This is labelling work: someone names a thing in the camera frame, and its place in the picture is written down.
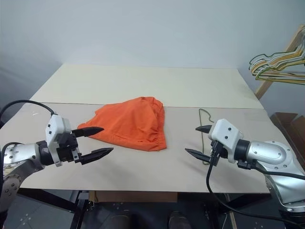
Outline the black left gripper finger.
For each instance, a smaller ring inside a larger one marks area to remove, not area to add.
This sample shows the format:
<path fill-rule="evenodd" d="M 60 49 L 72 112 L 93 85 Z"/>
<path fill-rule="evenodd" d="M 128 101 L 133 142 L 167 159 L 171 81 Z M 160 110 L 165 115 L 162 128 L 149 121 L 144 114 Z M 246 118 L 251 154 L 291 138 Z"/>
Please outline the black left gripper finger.
<path fill-rule="evenodd" d="M 99 160 L 99 159 L 103 158 L 104 156 L 108 155 L 112 150 L 113 150 L 112 147 L 94 150 L 90 154 L 81 156 L 80 163 L 82 165 L 85 165 L 85 164 L 94 162 L 96 160 Z"/>
<path fill-rule="evenodd" d="M 89 137 L 95 135 L 104 129 L 102 127 L 85 127 L 80 129 L 74 129 L 71 131 L 72 134 L 75 135 L 76 138 L 78 137 Z"/>

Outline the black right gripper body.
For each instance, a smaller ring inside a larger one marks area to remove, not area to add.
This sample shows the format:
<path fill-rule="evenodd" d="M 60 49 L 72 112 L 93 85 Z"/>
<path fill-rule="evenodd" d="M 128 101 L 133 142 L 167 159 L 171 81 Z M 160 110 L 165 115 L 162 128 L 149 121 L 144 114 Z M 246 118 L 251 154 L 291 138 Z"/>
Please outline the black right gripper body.
<path fill-rule="evenodd" d="M 210 163 L 213 166 L 217 166 L 218 161 L 220 158 L 228 158 L 228 152 L 227 150 L 224 148 L 223 144 L 220 143 L 219 141 L 215 141 L 213 140 L 211 142 L 211 159 L 210 159 Z"/>

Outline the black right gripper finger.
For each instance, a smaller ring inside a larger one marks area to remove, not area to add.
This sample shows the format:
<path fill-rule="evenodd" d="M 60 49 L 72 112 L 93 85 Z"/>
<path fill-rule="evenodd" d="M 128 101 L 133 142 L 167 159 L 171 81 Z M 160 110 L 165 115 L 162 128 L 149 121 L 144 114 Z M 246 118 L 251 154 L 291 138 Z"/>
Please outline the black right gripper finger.
<path fill-rule="evenodd" d="M 185 151 L 188 152 L 193 157 L 195 157 L 196 159 L 203 161 L 204 163 L 208 163 L 208 164 L 210 163 L 211 157 L 201 153 L 200 151 L 189 148 L 185 148 Z"/>
<path fill-rule="evenodd" d="M 196 128 L 196 131 L 208 134 L 212 128 L 212 125 L 203 125 Z"/>

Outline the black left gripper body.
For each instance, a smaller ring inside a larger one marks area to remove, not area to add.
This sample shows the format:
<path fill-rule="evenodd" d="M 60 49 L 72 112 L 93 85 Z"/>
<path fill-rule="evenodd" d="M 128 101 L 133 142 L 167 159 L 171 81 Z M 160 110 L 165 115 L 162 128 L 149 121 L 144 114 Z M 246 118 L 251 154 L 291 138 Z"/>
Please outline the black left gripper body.
<path fill-rule="evenodd" d="M 80 161 L 81 153 L 78 149 L 77 137 L 82 136 L 81 134 L 81 130 L 72 130 L 71 133 L 63 134 L 56 149 L 61 162 L 78 163 Z"/>

